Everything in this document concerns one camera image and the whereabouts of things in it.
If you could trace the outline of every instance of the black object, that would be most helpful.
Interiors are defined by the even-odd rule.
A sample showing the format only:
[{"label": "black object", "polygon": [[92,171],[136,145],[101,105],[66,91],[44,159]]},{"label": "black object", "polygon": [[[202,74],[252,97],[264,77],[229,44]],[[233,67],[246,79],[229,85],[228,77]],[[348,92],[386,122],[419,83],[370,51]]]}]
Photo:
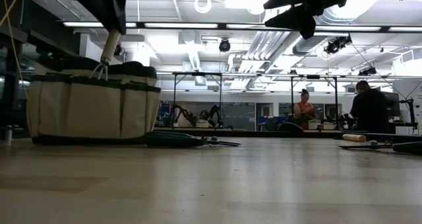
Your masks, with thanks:
[{"label": "black object", "polygon": [[369,69],[365,69],[362,71],[359,71],[358,76],[370,76],[370,75],[375,75],[377,73],[377,70],[375,69],[375,67],[369,67]]},{"label": "black object", "polygon": [[286,122],[286,123],[282,123],[278,127],[278,131],[280,131],[280,132],[303,132],[303,128],[300,127],[297,124]]},{"label": "black object", "polygon": [[410,123],[416,124],[415,129],[417,129],[417,123],[415,121],[415,111],[413,109],[413,102],[415,100],[413,98],[407,99],[407,100],[401,100],[400,103],[406,103],[409,106],[409,112],[410,112]]},{"label": "black object", "polygon": [[228,39],[222,39],[222,42],[220,43],[219,47],[220,51],[225,53],[230,50],[230,43]]},{"label": "black object", "polygon": [[[179,113],[177,114],[177,116],[175,116],[176,109],[179,109]],[[173,123],[177,123],[180,118],[180,115],[183,115],[184,118],[188,120],[193,127],[196,126],[196,122],[198,122],[197,117],[194,116],[192,112],[188,112],[186,109],[183,109],[180,105],[173,105],[173,108],[170,111],[170,116],[169,116],[170,119],[167,121],[167,124],[164,126],[170,126],[169,124],[170,121],[172,121]]]},{"label": "black object", "polygon": [[352,43],[350,35],[347,37],[337,37],[335,40],[330,40],[328,42],[327,47],[324,48],[324,51],[327,54],[335,54],[338,53],[340,50]]},{"label": "black object", "polygon": [[77,0],[90,11],[109,32],[126,34],[126,0]]},{"label": "black object", "polygon": [[276,9],[283,6],[292,6],[290,10],[271,18],[265,25],[276,28],[298,30],[305,40],[314,35],[316,23],[313,16],[324,13],[324,9],[333,5],[343,7],[347,0],[268,0],[265,9]]},{"label": "black object", "polygon": [[194,136],[178,133],[178,132],[149,132],[144,137],[144,144],[156,147],[167,148],[192,148],[204,145],[224,145],[224,146],[240,146],[235,142],[218,141],[215,137],[208,139],[203,136],[202,138],[195,138]]},{"label": "black object", "polygon": [[223,122],[223,119],[222,119],[222,116],[221,116],[221,113],[220,113],[220,107],[217,106],[217,105],[213,105],[211,107],[210,112],[208,112],[206,110],[201,111],[200,112],[200,118],[208,121],[210,123],[210,125],[215,128],[216,124],[212,120],[212,118],[214,117],[214,114],[217,114],[218,128],[223,128],[224,122]]},{"label": "black object", "polygon": [[370,146],[340,146],[344,149],[393,149],[395,152],[422,155],[422,142],[406,142],[401,144],[385,144],[385,145],[370,145]]},{"label": "black object", "polygon": [[397,93],[381,92],[387,100],[387,113],[389,117],[400,116],[400,99]]}]

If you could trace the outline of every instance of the person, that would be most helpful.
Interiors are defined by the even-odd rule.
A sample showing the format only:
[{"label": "person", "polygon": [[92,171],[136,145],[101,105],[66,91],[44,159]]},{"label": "person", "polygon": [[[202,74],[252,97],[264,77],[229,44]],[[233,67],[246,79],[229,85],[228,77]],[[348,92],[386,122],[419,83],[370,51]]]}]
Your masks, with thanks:
[{"label": "person", "polygon": [[301,101],[295,104],[294,107],[294,118],[299,120],[299,124],[302,128],[307,128],[308,121],[311,119],[316,119],[317,114],[315,113],[315,108],[309,101],[309,93],[305,89],[301,93]]},{"label": "person", "polygon": [[388,133],[387,100],[383,93],[372,89],[367,81],[356,84],[358,95],[350,114],[357,119],[357,129],[374,133]]}]

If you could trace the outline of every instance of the spotlight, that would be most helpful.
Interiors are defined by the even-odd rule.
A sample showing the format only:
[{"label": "spotlight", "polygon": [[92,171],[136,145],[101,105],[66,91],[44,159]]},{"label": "spotlight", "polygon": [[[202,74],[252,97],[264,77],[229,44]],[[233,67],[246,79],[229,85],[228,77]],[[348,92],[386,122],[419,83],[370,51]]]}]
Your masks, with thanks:
[{"label": "spotlight", "polygon": [[345,48],[346,45],[351,44],[352,40],[350,35],[347,37],[337,37],[335,40],[331,40],[328,42],[327,47],[324,48],[324,51],[327,54],[334,54],[339,52],[341,49]]},{"label": "spotlight", "polygon": [[220,43],[220,52],[227,52],[230,50],[230,43],[228,39],[222,39],[222,42]]},{"label": "spotlight", "polygon": [[369,69],[360,71],[358,76],[370,76],[370,75],[375,75],[376,73],[377,73],[377,70],[375,70],[375,67],[369,67]]}]

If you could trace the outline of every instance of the table surface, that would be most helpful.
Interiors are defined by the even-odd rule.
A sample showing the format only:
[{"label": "table surface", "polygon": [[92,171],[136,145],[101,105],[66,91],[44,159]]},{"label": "table surface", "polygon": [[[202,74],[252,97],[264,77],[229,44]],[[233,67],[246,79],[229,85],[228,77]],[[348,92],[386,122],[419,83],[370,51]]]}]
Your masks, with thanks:
[{"label": "table surface", "polygon": [[330,139],[0,147],[0,223],[420,223],[422,158]]}]

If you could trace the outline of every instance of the pole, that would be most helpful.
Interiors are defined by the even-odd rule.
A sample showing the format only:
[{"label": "pole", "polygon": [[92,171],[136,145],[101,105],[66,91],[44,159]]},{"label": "pole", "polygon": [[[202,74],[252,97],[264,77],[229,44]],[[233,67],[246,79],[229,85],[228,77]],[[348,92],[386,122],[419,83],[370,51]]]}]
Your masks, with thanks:
[{"label": "pole", "polygon": [[219,105],[219,110],[221,112],[222,110],[222,98],[223,98],[223,75],[220,75],[220,105]]},{"label": "pole", "polygon": [[337,128],[340,129],[340,124],[338,121],[338,90],[337,90],[337,77],[334,77],[334,90],[335,90],[335,97],[336,97],[336,124],[337,124]]},{"label": "pole", "polygon": [[290,82],[291,82],[291,89],[290,89],[291,90],[291,116],[292,117],[295,115],[295,102],[293,100],[293,88],[295,86],[293,85],[293,78],[294,78],[294,76],[292,76],[290,78]]},{"label": "pole", "polygon": [[174,128],[174,121],[176,119],[176,85],[177,85],[177,74],[174,74],[174,91],[173,91],[173,121],[171,123],[171,127]]}]

